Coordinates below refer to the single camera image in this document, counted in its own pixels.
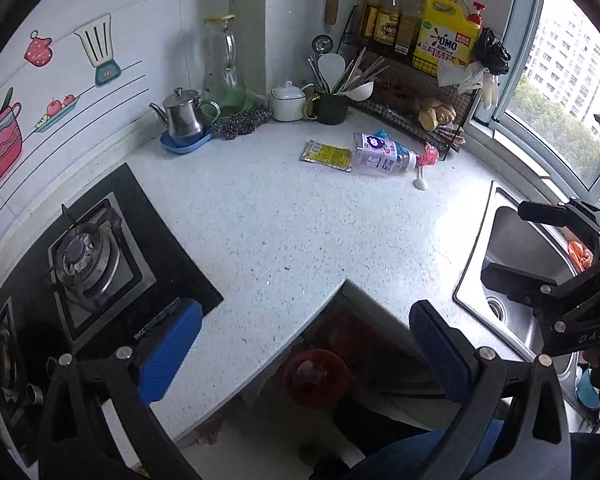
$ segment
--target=high-rise building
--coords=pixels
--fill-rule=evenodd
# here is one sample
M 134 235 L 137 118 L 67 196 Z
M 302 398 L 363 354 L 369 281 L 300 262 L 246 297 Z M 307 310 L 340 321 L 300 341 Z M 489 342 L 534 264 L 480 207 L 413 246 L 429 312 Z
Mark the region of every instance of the high-rise building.
M 600 33 L 573 0 L 544 0 L 524 72 L 549 100 L 560 103 L 600 136 Z

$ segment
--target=countertop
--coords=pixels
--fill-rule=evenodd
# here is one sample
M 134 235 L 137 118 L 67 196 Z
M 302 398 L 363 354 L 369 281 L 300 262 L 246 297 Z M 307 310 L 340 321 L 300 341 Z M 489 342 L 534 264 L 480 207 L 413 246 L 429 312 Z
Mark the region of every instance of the countertop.
M 164 399 L 152 404 L 178 439 L 248 384 L 316 316 L 344 280 L 400 322 L 428 299 L 475 346 L 518 359 L 452 300 L 486 208 L 492 180 L 480 160 L 451 153 L 425 168 L 389 177 L 345 173 L 301 162 L 309 139 L 352 146 L 355 131 L 385 127 L 352 111 L 339 126 L 272 122 L 250 136 L 216 139 L 189 155 L 157 139 L 124 159 L 154 207 L 224 301 Z M 123 449 L 129 464 L 130 447 Z

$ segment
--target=stainless steel teapot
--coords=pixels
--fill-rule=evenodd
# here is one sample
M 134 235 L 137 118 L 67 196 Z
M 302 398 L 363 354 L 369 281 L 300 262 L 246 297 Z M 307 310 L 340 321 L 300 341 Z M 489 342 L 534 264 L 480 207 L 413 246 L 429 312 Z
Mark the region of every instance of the stainless steel teapot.
M 213 106 L 218 114 L 208 117 L 200 107 L 204 104 Z M 208 134 L 211 126 L 220 117 L 220 106 L 215 101 L 200 102 L 200 94 L 195 90 L 176 88 L 173 94 L 163 102 L 164 111 L 154 103 L 149 104 L 160 122 L 167 128 L 168 134 L 178 142 L 196 142 Z

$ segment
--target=yellow detergent jug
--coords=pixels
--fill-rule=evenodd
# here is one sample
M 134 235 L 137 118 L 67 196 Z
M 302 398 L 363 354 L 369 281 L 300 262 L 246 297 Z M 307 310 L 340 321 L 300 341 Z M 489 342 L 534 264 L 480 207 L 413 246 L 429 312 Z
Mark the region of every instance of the yellow detergent jug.
M 480 25 L 466 19 L 455 2 L 426 0 L 412 65 L 429 73 L 435 73 L 439 59 L 468 65 L 480 30 Z

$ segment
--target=hand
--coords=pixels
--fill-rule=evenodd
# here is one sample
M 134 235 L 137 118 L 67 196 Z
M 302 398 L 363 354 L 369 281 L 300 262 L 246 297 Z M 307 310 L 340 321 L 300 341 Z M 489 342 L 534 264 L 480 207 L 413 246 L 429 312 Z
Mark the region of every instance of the hand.
M 582 351 L 583 359 L 594 368 L 600 364 L 600 346 L 592 346 Z

